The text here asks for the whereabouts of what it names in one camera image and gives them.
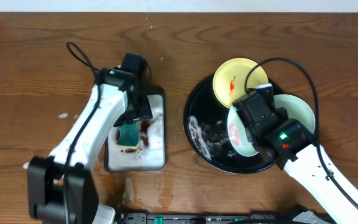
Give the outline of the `light blue front plate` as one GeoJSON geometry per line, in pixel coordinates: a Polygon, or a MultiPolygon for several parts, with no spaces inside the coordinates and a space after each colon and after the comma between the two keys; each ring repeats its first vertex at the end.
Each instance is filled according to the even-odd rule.
{"type": "Polygon", "coordinates": [[[230,107],[227,116],[227,132],[234,150],[245,157],[252,157],[258,152],[248,140],[248,132],[234,107],[230,107]]]}

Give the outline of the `green yellow sponge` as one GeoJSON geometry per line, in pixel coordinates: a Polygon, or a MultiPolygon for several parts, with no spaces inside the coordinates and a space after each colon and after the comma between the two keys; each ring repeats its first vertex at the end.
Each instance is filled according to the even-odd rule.
{"type": "Polygon", "coordinates": [[[123,124],[119,127],[117,146],[122,149],[137,149],[140,144],[140,135],[136,123],[123,124]]]}

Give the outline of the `light green plate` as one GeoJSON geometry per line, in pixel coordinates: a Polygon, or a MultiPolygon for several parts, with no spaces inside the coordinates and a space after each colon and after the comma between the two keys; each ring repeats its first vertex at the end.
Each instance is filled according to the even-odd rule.
{"type": "Polygon", "coordinates": [[[274,96],[276,108],[284,107],[288,117],[298,120],[312,134],[315,131],[315,116],[310,106],[301,98],[288,94],[274,96]]]}

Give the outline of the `yellow plate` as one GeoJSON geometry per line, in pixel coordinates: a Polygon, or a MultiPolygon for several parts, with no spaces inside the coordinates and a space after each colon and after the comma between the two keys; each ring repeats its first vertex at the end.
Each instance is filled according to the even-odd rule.
{"type": "Polygon", "coordinates": [[[256,65],[248,58],[233,58],[219,66],[213,77],[213,91],[221,104],[230,108],[233,101],[246,94],[246,88],[269,82],[262,67],[256,68],[246,82],[249,72],[256,65]]]}

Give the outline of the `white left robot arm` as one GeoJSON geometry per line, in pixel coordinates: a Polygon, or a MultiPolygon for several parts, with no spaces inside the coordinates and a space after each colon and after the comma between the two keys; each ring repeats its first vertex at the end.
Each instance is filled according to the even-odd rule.
{"type": "Polygon", "coordinates": [[[140,90],[145,73],[104,68],[71,130],[46,158],[27,166],[29,214],[44,223],[113,223],[115,209],[99,202],[93,169],[113,127],[151,118],[140,90]]]}

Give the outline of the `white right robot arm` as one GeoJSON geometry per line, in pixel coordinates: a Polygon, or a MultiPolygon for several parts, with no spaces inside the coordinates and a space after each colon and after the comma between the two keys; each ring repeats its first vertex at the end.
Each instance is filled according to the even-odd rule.
{"type": "Polygon", "coordinates": [[[309,106],[238,109],[255,150],[300,183],[336,223],[358,223],[358,190],[317,140],[309,106]]]}

